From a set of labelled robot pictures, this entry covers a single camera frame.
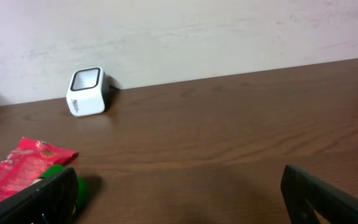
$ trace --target white box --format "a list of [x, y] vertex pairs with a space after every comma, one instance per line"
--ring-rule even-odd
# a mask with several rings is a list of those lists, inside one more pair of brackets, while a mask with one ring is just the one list
[[109, 84], [101, 67], [79, 70], [73, 74], [68, 87], [68, 108], [74, 116], [102, 113], [108, 91]]

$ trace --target wood grain surface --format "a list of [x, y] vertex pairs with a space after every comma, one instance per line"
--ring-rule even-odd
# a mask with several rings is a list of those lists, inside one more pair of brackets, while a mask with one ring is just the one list
[[0, 107], [0, 161], [22, 136], [80, 152], [77, 223], [289, 223], [285, 164], [358, 198], [358, 59]]

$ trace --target pink snack packet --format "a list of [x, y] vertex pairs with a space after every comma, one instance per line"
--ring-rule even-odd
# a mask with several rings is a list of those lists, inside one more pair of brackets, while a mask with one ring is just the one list
[[25, 189], [52, 165], [65, 165], [78, 155], [43, 141], [22, 138], [0, 162], [0, 201]]

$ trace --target red package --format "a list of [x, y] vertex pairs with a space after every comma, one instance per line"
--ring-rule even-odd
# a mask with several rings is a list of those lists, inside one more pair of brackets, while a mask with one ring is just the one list
[[22, 138], [6, 160], [0, 162], [0, 201], [28, 187], [52, 165], [65, 165], [78, 152], [43, 141]]

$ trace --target green lid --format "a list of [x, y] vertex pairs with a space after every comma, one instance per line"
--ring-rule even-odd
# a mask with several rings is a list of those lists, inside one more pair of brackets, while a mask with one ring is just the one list
[[[47, 178], [51, 175], [56, 174], [57, 172], [60, 172], [62, 170], [66, 169], [65, 167], [61, 165], [53, 165], [51, 166], [47, 171], [45, 171], [39, 178]], [[78, 182], [78, 195], [76, 200], [76, 210], [79, 210], [84, 207], [86, 203], [86, 199], [88, 198], [88, 189], [86, 188], [86, 184], [84, 180], [77, 178]]]

